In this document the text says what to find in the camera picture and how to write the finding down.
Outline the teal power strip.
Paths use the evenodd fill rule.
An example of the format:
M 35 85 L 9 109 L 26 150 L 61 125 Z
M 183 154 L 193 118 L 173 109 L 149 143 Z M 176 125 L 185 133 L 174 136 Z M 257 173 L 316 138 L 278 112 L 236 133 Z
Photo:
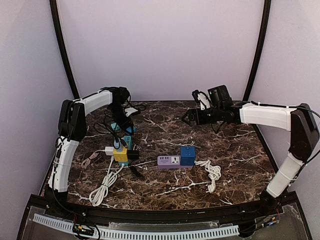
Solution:
M 132 137 L 130 135 L 125 135 L 121 138 L 122 142 L 125 143 L 125 145 L 121 145 L 122 148 L 127 148 L 127 150 L 132 150 Z M 124 165 L 127 167 L 129 164 L 129 160 L 127 162 L 118 162 L 119 166 Z

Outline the blue small charger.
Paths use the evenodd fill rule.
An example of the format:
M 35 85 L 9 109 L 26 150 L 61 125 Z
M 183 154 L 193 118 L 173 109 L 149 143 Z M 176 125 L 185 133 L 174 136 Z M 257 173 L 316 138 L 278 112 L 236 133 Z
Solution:
M 130 126 L 125 130 L 125 133 L 132 136 L 136 131 L 137 128 L 135 126 Z

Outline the yellow cube plug adapter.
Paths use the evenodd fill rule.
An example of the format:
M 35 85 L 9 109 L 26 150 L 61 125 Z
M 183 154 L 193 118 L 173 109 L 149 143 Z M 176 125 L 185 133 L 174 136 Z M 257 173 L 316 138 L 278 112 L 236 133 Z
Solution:
M 113 157 L 114 157 L 114 160 L 117 162 L 127 162 L 129 160 L 128 149 L 126 147 L 123 147 L 121 150 L 114 148 Z

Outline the light blue USB charger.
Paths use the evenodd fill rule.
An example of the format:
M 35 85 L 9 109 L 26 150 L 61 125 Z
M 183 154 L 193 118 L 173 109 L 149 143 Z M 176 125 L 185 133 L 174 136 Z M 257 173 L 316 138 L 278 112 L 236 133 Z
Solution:
M 121 141 L 119 140 L 119 138 L 115 138 L 113 141 L 113 147 L 118 150 L 121 147 Z

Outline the dark blue cube adapter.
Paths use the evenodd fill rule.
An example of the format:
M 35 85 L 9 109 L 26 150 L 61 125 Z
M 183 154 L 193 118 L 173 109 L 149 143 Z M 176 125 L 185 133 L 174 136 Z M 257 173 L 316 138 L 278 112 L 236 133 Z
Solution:
M 180 165 L 184 168 L 192 168 L 196 161 L 196 148 L 194 146 L 180 147 Z

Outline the purple power strip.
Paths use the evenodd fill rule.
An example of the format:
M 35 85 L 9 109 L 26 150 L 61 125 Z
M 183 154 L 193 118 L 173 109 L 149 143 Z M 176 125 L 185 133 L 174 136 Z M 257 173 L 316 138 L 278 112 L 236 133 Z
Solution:
M 158 169 L 191 169 L 193 165 L 181 165 L 179 155 L 163 155 L 157 157 Z

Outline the black power adapter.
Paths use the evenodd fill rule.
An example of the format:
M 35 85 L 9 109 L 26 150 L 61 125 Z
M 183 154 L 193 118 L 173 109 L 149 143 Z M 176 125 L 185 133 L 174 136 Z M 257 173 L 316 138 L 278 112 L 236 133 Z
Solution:
M 132 162 L 138 160 L 140 158 L 140 153 L 138 150 L 128 150 L 127 151 L 127 157 L 129 160 L 128 168 L 130 171 L 137 177 L 141 178 L 142 174 L 136 169 L 135 166 L 133 166 Z

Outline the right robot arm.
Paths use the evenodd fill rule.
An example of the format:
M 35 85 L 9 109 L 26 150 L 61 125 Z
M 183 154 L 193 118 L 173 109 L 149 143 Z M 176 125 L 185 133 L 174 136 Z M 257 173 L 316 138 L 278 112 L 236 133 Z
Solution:
M 235 101 L 224 85 L 204 93 L 192 92 L 197 107 L 189 108 L 181 120 L 189 126 L 234 124 L 252 125 L 282 132 L 286 140 L 281 147 L 287 147 L 278 161 L 278 170 L 265 189 L 268 197 L 278 198 L 295 180 L 302 169 L 317 155 L 315 150 L 320 141 L 320 114 L 307 103 L 279 105 L 259 101 Z

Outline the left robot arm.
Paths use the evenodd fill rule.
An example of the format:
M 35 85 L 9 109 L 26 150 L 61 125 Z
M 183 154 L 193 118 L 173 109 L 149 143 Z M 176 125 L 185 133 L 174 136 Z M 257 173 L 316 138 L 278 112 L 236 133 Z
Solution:
M 107 106 L 114 123 L 127 135 L 135 133 L 131 116 L 141 113 L 136 106 L 123 106 L 130 98 L 125 87 L 104 87 L 83 98 L 65 100 L 61 106 L 58 124 L 59 137 L 56 140 L 56 153 L 53 169 L 48 180 L 48 188 L 53 197 L 68 194 L 68 179 L 72 160 L 79 143 L 87 134 L 86 116 Z

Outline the white USB charger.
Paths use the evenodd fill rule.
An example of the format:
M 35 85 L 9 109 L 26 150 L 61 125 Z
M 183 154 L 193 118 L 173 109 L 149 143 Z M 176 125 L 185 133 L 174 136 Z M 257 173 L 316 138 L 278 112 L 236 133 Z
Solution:
M 104 152 L 106 156 L 112 156 L 114 152 L 114 147 L 113 146 L 106 146 L 104 148 Z

